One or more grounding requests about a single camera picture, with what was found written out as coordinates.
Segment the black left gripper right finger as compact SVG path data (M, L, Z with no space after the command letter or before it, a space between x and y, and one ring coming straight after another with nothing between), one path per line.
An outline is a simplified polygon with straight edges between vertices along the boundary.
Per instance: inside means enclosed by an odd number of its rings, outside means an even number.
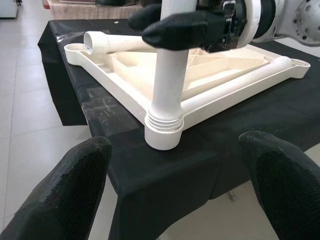
M263 131L238 138L255 195L280 240L320 238L320 167L298 146Z

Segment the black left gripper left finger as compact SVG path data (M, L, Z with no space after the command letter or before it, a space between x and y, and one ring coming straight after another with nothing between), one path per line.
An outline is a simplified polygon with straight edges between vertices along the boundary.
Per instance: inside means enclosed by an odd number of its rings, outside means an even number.
M104 192L112 144L96 136L71 148L32 190L2 240L87 240Z

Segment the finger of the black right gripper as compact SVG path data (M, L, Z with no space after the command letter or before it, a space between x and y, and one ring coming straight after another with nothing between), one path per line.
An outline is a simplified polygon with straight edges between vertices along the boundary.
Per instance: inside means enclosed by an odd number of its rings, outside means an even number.
M143 31L161 19L162 4L153 3L135 12L128 19L128 26L134 31Z
M224 14L194 11L173 14L149 25L142 39L158 49L216 49L224 32Z

